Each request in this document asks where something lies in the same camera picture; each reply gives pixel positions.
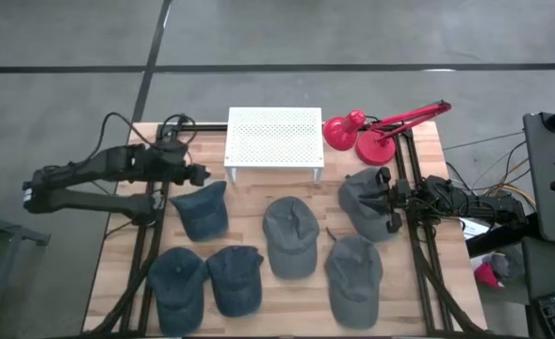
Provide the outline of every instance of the concrete floor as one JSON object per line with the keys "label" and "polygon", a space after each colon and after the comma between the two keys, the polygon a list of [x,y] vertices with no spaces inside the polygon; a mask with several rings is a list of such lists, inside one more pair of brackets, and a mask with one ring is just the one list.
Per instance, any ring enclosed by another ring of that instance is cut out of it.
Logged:
{"label": "concrete floor", "polygon": [[[144,66],[161,4],[0,0],[0,66]],[[555,0],[184,0],[171,6],[157,64],[524,62],[555,62]],[[107,215],[28,215],[21,183],[44,165],[84,158],[107,112],[132,117],[141,78],[0,74],[0,217],[52,234],[47,249],[24,244],[0,338],[79,332]],[[361,108],[385,117],[438,99],[453,104],[436,120],[444,147],[512,133],[523,114],[555,111],[555,71],[156,74],[142,120],[186,112],[226,121],[230,105],[321,106],[324,119]],[[114,121],[103,146],[126,136]],[[445,154],[473,183],[522,138]],[[524,157],[520,150],[514,163]],[[503,172],[500,163],[477,186]],[[531,194],[529,176],[517,185]],[[483,298],[489,327],[525,334],[523,317],[506,317],[517,304],[503,300]]]}

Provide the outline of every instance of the wooden table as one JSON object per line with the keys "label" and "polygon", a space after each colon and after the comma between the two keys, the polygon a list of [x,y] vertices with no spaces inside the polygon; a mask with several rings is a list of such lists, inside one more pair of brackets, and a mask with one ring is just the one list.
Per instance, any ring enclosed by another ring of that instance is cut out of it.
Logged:
{"label": "wooden table", "polygon": [[[137,128],[149,139],[154,139],[155,123],[138,123]],[[448,177],[436,125],[425,122],[414,128],[416,149],[423,176],[429,174]],[[129,142],[139,143],[134,134]],[[190,145],[195,163],[204,164],[212,172],[211,180],[225,180],[223,167],[224,132],[200,132]],[[408,153],[404,152],[407,176],[413,178]],[[262,218],[267,206],[284,196],[296,196],[305,201],[318,219],[318,266],[307,279],[283,281],[276,278],[266,260],[261,266],[263,300],[254,314],[240,318],[227,318],[217,309],[211,282],[204,285],[204,321],[192,335],[267,336],[267,335],[402,335],[423,334],[425,331],[419,304],[419,293],[406,225],[393,239],[376,244],[384,265],[380,286],[380,313],[377,324],[366,331],[352,331],[337,325],[330,309],[327,281],[323,263],[333,241],[328,237],[329,227],[335,236],[355,234],[347,215],[337,203],[336,192],[344,176],[366,168],[353,150],[338,152],[325,144],[325,169],[320,184],[313,184],[309,170],[279,171],[247,169],[237,176],[237,186],[228,186],[225,193],[229,213],[229,232],[211,242],[193,243],[183,229],[180,218],[171,204],[167,205],[160,252],[182,246],[206,259],[229,245],[253,245],[267,256],[266,238],[262,231]],[[388,164],[396,179],[393,161]],[[118,194],[130,195],[144,191],[145,184],[120,183]],[[170,196],[192,192],[197,187],[186,184],[171,186]],[[112,215],[108,230],[127,219]],[[92,287],[89,309],[83,330],[94,328],[105,317],[126,287],[137,229],[126,227],[113,234],[104,244],[97,274]],[[436,244],[440,255],[445,284],[460,306],[479,326],[486,328],[482,305],[465,241],[459,222],[443,220],[437,226]],[[436,294],[431,289],[431,301],[436,327],[441,328]],[[135,300],[133,317],[138,319],[139,297]],[[159,335],[155,303],[150,312],[148,335]]]}

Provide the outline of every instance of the red desk lamp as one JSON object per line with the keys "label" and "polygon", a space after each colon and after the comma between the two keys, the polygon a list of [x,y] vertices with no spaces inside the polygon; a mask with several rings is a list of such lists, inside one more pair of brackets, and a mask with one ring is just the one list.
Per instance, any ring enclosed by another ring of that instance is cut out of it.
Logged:
{"label": "red desk lamp", "polygon": [[[402,133],[420,123],[432,119],[450,110],[450,104],[440,101],[411,112],[402,113],[396,117],[385,118],[381,121],[365,123],[365,114],[360,110],[353,110],[348,116],[333,118],[323,125],[323,137],[333,148],[347,151],[355,145],[356,154],[369,165],[384,165],[395,153],[392,137]],[[386,126],[401,123],[392,131],[384,131]],[[365,127],[366,132],[358,136],[357,132]]]}

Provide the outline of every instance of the baseball cap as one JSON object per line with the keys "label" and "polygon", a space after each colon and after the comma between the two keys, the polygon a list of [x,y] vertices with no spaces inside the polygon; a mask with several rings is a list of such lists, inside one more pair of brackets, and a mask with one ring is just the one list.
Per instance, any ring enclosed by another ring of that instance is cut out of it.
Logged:
{"label": "baseball cap", "polygon": [[183,336],[197,330],[204,318],[204,261],[194,252],[174,248],[152,264],[147,284],[155,294],[157,317],[164,335]]}
{"label": "baseball cap", "polygon": [[263,260],[256,247],[229,246],[206,261],[214,299],[223,315],[248,315],[260,307]]}
{"label": "baseball cap", "polygon": [[348,176],[337,190],[337,201],[349,216],[357,233],[371,241],[384,241],[395,235],[386,228],[390,216],[387,213],[380,214],[359,202],[359,195],[378,190],[375,180],[377,172],[376,168],[368,168]]}
{"label": "baseball cap", "polygon": [[373,243],[359,235],[335,241],[325,262],[330,306],[335,320],[353,329],[369,329],[378,319],[382,262]]}
{"label": "baseball cap", "polygon": [[227,232],[229,218],[224,203],[227,183],[217,181],[193,193],[170,198],[179,211],[187,237],[205,241]]}
{"label": "baseball cap", "polygon": [[318,222],[302,200],[285,197],[273,202],[265,212],[262,227],[275,276],[299,279],[315,271]]}

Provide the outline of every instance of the lamp head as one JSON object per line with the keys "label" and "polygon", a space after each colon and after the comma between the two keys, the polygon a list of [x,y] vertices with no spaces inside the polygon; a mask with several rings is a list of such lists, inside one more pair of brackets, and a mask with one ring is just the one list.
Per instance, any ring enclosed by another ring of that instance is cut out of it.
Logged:
{"label": "lamp head", "polygon": [[338,151],[347,151],[354,146],[357,131],[365,123],[365,113],[353,110],[346,117],[336,117],[323,125],[325,141]]}

